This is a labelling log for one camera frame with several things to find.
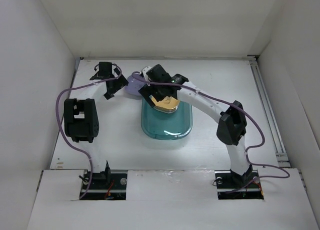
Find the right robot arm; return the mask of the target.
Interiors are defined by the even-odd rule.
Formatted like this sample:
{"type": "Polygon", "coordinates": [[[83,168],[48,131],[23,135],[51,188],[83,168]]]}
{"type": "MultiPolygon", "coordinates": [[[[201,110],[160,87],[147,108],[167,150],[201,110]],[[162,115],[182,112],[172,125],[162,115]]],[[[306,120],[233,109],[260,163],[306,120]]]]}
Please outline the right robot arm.
{"type": "Polygon", "coordinates": [[[217,123],[217,138],[227,148],[232,183],[236,187],[249,183],[253,167],[246,157],[247,120],[239,101],[230,103],[229,107],[223,110],[223,101],[211,99],[208,93],[181,74],[171,76],[160,64],[145,67],[134,73],[133,77],[144,82],[144,86],[138,92],[152,108],[156,102],[172,97],[192,105],[212,118],[217,123]]]}

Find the yellow plate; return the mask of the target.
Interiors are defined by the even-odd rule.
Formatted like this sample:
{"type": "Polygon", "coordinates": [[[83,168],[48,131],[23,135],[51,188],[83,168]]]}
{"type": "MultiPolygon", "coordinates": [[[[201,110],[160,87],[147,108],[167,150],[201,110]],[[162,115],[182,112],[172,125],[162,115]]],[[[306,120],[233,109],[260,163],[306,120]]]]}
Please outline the yellow plate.
{"type": "Polygon", "coordinates": [[[154,96],[151,97],[152,102],[154,103],[154,108],[160,112],[171,114],[178,109],[180,100],[175,99],[174,97],[165,97],[161,101],[157,101],[154,96]]]}

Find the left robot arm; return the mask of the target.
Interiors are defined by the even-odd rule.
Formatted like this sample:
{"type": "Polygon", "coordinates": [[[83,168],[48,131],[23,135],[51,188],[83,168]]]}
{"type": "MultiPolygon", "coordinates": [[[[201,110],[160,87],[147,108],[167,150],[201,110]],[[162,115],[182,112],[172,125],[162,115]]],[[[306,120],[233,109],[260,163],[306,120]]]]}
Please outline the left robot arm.
{"type": "Polygon", "coordinates": [[[112,177],[108,161],[100,148],[94,146],[94,139],[100,130],[96,102],[101,98],[111,99],[128,85],[128,81],[115,63],[99,62],[94,70],[89,85],[83,87],[76,98],[64,101],[63,125],[65,135],[77,143],[78,149],[89,159],[89,170],[82,180],[87,185],[106,188],[111,184],[112,177]]]}

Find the purple square plate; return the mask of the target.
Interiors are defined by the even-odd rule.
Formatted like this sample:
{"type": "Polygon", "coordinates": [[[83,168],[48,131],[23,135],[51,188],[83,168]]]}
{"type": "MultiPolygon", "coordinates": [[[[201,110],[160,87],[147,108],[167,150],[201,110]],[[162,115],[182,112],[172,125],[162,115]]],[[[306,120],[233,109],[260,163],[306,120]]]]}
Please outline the purple square plate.
{"type": "Polygon", "coordinates": [[[137,80],[133,77],[133,75],[135,75],[136,78],[139,79],[144,78],[141,72],[133,72],[127,77],[128,84],[124,87],[124,90],[130,95],[141,97],[139,90],[145,85],[145,83],[143,81],[137,80]]]}

